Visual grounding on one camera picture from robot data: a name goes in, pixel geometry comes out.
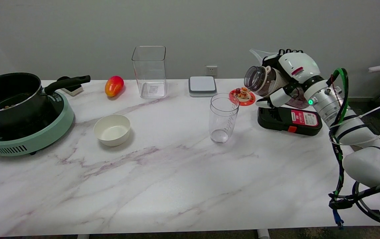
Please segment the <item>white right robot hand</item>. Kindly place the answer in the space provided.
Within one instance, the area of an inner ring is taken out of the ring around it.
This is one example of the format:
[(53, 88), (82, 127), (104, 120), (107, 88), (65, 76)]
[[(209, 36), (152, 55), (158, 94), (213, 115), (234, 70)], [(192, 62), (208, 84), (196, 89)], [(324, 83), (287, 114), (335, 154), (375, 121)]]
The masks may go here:
[(256, 102), (260, 108), (277, 108), (293, 99), (293, 92), (301, 88), (306, 100), (317, 92), (327, 88), (327, 80), (320, 76), (316, 62), (306, 53), (289, 52), (267, 56), (263, 59), (263, 67), (278, 70), (277, 76), (284, 77), (286, 85), (273, 91), (268, 97)]

